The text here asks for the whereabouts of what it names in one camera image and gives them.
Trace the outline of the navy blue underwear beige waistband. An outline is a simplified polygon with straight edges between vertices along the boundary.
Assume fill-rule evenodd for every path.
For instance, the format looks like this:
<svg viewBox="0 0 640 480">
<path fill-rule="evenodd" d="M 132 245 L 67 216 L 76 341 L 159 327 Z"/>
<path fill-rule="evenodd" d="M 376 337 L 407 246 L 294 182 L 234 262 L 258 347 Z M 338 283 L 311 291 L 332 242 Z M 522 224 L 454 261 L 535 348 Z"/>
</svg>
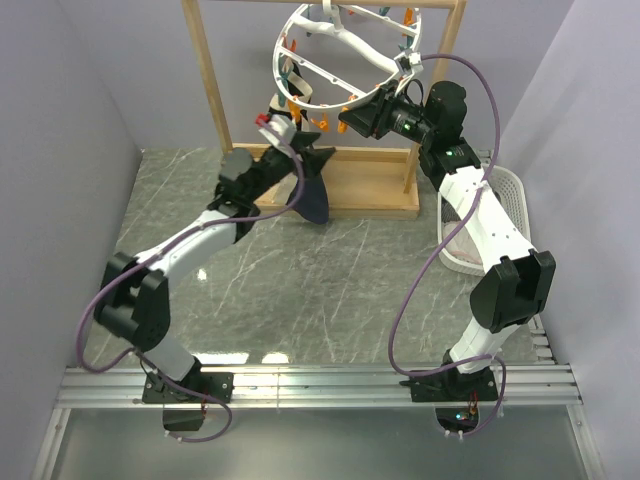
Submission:
<svg viewBox="0 0 640 480">
<path fill-rule="evenodd" d="M 311 178 L 299 180 L 289 194 L 287 205 L 304 220 L 316 225 L 324 225 L 329 221 L 329 200 L 324 179 L 321 173 Z"/>
</svg>

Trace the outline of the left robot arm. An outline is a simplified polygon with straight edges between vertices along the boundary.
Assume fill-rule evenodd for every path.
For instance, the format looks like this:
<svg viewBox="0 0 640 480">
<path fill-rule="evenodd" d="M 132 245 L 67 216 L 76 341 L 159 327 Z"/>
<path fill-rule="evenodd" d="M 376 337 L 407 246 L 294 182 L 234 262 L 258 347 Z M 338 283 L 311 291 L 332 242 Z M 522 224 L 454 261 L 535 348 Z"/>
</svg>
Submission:
<svg viewBox="0 0 640 480">
<path fill-rule="evenodd" d="M 178 403 L 227 403 L 232 383 L 223 381 L 217 391 L 197 357 L 170 336 L 172 289 L 264 219 L 257 200 L 289 175 L 296 177 L 297 185 L 288 205 L 297 206 L 308 183 L 319 178 L 336 152 L 333 147 L 315 147 L 316 133 L 277 135 L 274 128 L 266 132 L 272 138 L 259 158 L 245 148 L 224 155 L 213 200 L 195 221 L 147 251 L 114 255 L 89 306 L 94 320 L 128 342 L 130 352 L 151 368 L 150 384 Z"/>
</svg>

